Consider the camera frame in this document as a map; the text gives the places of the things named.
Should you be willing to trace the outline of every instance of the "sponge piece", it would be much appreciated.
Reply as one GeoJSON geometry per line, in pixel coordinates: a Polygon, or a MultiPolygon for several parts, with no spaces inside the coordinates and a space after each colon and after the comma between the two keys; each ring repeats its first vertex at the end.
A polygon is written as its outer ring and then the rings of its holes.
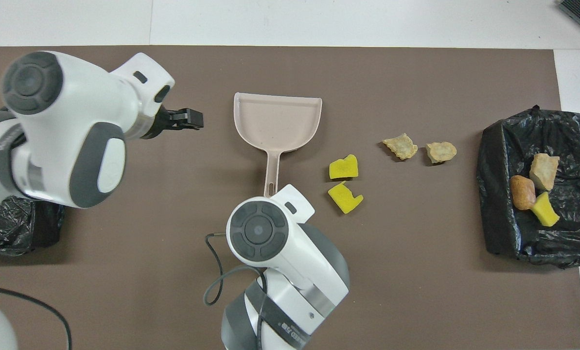
{"type": "Polygon", "coordinates": [[[337,159],[329,165],[329,177],[331,180],[357,176],[359,176],[359,165],[357,157],[354,155],[348,155],[344,159],[337,159]]]}
{"type": "Polygon", "coordinates": [[[353,197],[350,189],[344,186],[345,183],[343,181],[335,185],[332,189],[328,190],[328,193],[343,213],[349,213],[363,201],[363,195],[358,195],[356,198],[353,197]]]}
{"type": "Polygon", "coordinates": [[[549,195],[547,192],[541,193],[536,198],[536,203],[532,206],[532,212],[536,214],[541,224],[546,227],[553,226],[558,222],[560,217],[554,212],[554,209],[551,207],[551,203],[549,202],[549,195]]]}

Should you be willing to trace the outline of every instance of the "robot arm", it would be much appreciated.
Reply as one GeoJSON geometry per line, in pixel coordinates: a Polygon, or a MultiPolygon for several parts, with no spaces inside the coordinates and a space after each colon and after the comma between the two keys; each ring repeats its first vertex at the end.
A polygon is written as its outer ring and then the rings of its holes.
{"type": "Polygon", "coordinates": [[[225,308],[221,337],[229,350],[256,348],[260,317],[263,349],[301,349],[348,294],[346,261],[305,222],[313,214],[291,185],[234,209],[226,229],[229,247],[243,263],[267,268],[267,292],[255,281],[225,308]]]}
{"type": "Polygon", "coordinates": [[[143,53],[111,73],[59,52],[34,52],[7,69],[0,111],[0,203],[10,195],[74,208],[119,185],[125,141],[163,129],[199,129],[203,115],[161,103],[173,78],[143,53]]]}

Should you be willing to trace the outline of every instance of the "pink dustpan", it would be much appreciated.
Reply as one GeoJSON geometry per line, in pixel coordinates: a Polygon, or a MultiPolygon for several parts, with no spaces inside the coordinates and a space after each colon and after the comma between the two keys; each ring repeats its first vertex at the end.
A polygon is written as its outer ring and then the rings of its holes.
{"type": "Polygon", "coordinates": [[[268,156],[265,197],[277,193],[281,153],[299,149],[314,137],[321,111],[321,98],[240,92],[234,95],[234,121],[238,133],[268,156]]]}

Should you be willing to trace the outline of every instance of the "brown tabletop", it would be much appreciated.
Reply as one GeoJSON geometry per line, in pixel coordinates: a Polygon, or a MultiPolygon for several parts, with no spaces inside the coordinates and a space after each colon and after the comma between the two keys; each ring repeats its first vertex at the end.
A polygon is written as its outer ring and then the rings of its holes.
{"type": "MultiPolygon", "coordinates": [[[[0,47],[0,76],[38,49],[0,47]]],[[[350,266],[350,294],[306,349],[580,348],[577,269],[489,254],[475,181],[481,131],[538,104],[560,109],[552,51],[336,47],[58,47],[107,70],[144,52],[176,80],[165,106],[205,114],[201,131],[164,131],[128,144],[126,174],[105,202],[66,212],[61,241],[0,257],[0,286],[60,310],[74,348],[220,349],[223,308],[254,279],[226,281],[201,301],[218,270],[206,233],[225,229],[239,202],[261,195],[265,153],[234,126],[237,91],[320,97],[311,142],[281,156],[316,209],[310,222],[350,266]],[[431,166],[380,141],[407,133],[418,146],[449,141],[458,155],[431,166]],[[328,164],[353,153],[346,183],[363,203],[348,215],[327,190],[328,164]]],[[[213,239],[225,268],[238,265],[213,239]]],[[[0,296],[20,349],[61,349],[55,317],[0,296]]]]}

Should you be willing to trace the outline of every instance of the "black plastic bag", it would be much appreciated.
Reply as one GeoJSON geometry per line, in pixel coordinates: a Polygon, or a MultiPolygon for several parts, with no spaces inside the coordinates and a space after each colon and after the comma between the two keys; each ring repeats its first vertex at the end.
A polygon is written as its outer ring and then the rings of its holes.
{"type": "Polygon", "coordinates": [[[495,122],[482,133],[476,175],[488,252],[580,266],[580,114],[534,106],[495,122]],[[531,210],[515,208],[510,195],[510,178],[529,177],[536,153],[560,157],[549,193],[560,219],[552,227],[542,226],[531,210]]]}
{"type": "Polygon", "coordinates": [[[0,254],[20,255],[55,244],[64,217],[59,204],[8,197],[0,205],[0,254]]]}

